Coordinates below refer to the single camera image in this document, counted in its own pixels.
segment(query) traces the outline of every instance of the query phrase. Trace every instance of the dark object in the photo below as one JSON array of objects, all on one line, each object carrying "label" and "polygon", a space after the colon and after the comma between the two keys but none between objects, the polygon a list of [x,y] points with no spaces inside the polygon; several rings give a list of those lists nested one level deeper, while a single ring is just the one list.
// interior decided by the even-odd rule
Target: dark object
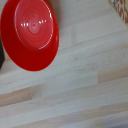
[{"label": "dark object", "polygon": [[3,46],[2,46],[2,42],[1,42],[1,38],[0,38],[0,69],[2,67],[4,60],[5,60],[4,50],[3,50]]}]

